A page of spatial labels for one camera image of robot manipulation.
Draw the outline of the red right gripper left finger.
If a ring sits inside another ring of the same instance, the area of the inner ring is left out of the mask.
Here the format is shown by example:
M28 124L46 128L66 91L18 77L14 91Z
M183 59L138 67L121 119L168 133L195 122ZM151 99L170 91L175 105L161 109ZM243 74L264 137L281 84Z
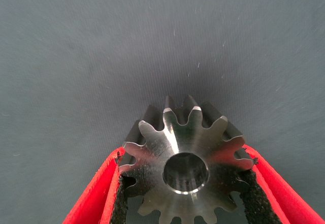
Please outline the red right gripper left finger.
M135 180L120 175L118 164L123 159L123 147L110 153L63 223L126 223L126 188Z

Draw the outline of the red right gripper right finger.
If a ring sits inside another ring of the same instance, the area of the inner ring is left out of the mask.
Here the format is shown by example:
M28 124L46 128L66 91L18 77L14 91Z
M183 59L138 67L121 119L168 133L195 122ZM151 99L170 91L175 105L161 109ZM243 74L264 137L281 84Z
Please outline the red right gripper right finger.
M255 162L251 170L241 172L248 189L240 194L248 223L324 223L324 219L247 144L244 153Z

